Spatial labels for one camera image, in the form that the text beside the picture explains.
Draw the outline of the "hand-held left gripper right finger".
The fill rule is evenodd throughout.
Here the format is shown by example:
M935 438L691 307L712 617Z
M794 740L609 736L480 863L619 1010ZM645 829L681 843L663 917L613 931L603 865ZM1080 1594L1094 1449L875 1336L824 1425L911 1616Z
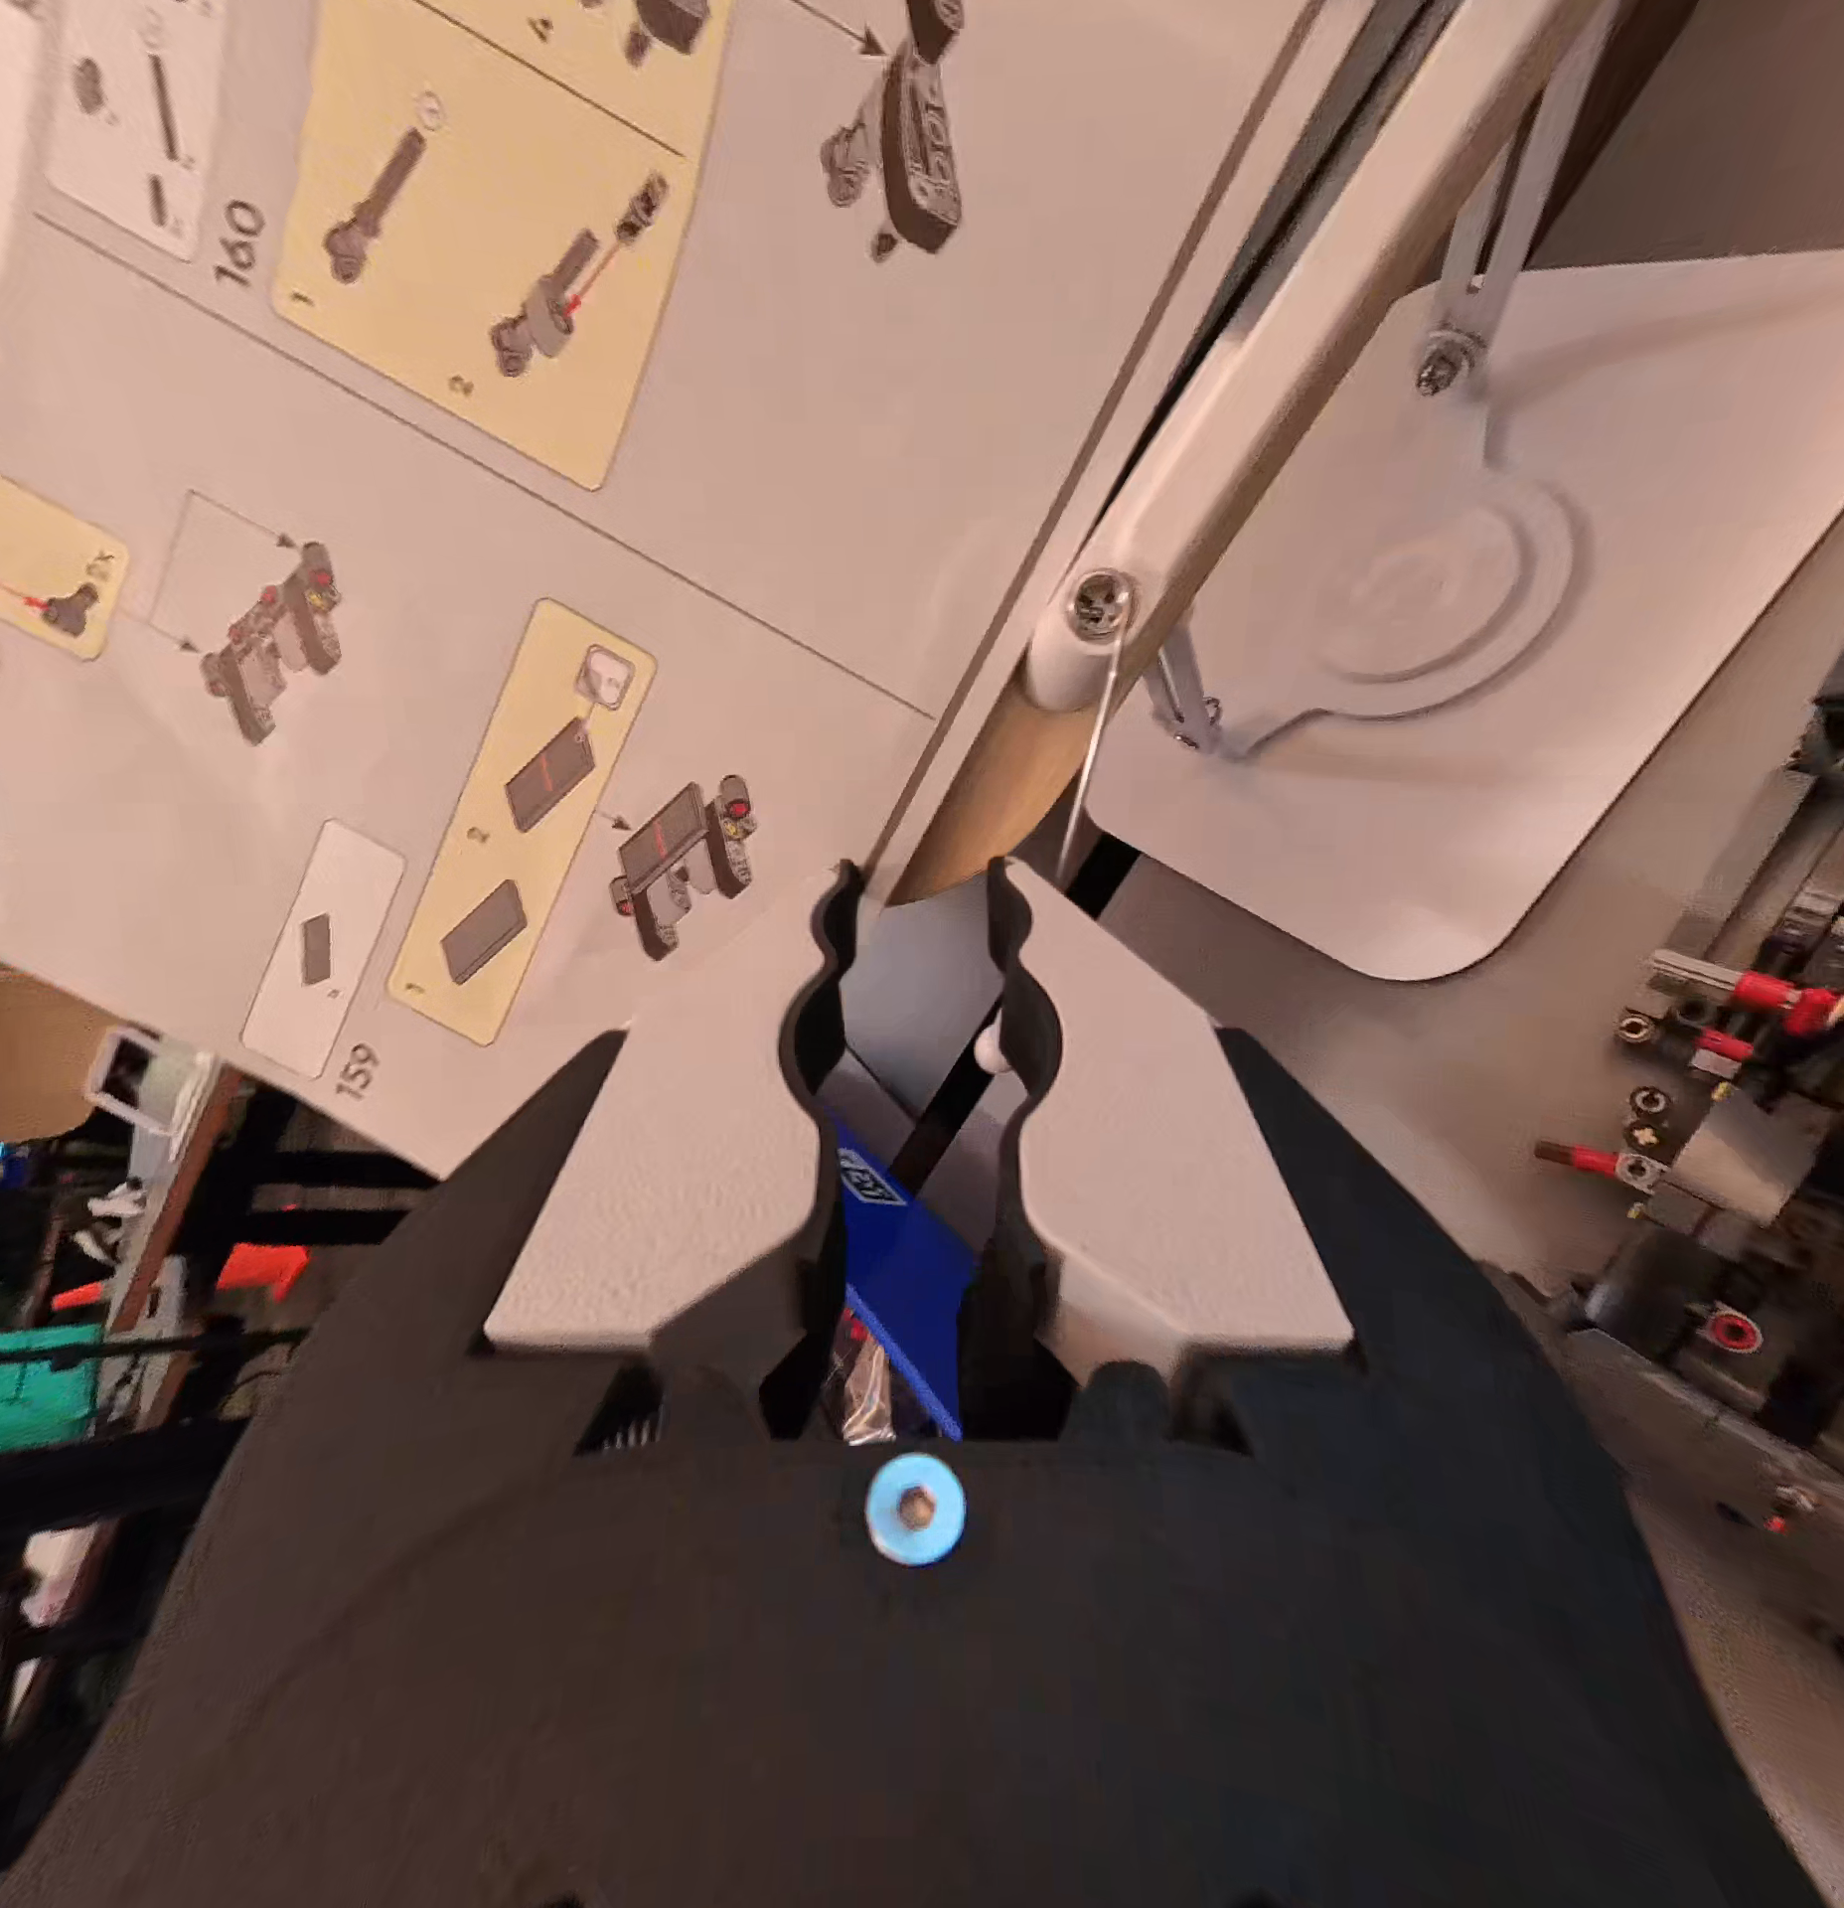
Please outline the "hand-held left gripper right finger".
M1060 1423L1104 1384L1160 1423L1239 1423L1245 1388L1354 1380L1354 1328L1213 1020L1022 861L983 893L983 1062L1020 1092L983 1247L983 1421Z

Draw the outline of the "partly built lego car model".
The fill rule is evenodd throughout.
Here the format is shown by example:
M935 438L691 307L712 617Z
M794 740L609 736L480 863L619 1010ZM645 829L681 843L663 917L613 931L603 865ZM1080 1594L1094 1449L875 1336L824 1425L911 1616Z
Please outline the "partly built lego car model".
M1613 1034L1619 1143L1533 1149L1627 1197L1543 1300L1557 1362L1629 1481L1844 1666L1844 646Z

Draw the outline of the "white instruction booklet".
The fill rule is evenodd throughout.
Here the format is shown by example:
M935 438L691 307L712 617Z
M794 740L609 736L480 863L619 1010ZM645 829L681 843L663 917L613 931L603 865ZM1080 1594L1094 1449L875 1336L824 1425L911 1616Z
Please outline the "white instruction booklet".
M1334 4L0 4L0 964L446 1171L875 853Z

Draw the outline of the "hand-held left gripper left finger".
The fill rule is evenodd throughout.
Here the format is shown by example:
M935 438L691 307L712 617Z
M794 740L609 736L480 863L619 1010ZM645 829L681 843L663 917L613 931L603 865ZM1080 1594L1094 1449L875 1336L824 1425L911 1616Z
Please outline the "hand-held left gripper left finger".
M800 881L629 1018L482 1336L712 1372L800 1437L844 1306L838 1139L862 871Z

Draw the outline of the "blue labelled plastic bin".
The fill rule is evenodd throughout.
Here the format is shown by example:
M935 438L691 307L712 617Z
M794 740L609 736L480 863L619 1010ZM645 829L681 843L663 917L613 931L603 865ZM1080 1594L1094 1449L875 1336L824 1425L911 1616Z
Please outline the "blue labelled plastic bin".
M957 1443L957 1316L975 1255L844 1121L836 1161L844 1245L836 1384L854 1386L860 1356L875 1346L889 1433Z

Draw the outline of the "green container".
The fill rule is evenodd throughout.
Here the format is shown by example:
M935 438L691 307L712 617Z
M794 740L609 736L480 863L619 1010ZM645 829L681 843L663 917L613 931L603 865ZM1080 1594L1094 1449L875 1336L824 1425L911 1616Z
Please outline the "green container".
M100 1340L98 1324L0 1332L0 1354L39 1354L0 1364L0 1457L79 1443L91 1433L98 1362L79 1356L57 1366L49 1354L83 1354Z

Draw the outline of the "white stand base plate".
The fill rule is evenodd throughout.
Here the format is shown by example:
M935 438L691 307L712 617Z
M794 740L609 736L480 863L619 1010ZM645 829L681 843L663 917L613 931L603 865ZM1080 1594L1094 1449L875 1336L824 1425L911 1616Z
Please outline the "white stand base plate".
M1694 4L1529 267L1396 299L1104 732L1102 833L1491 954L1844 511L1844 4Z

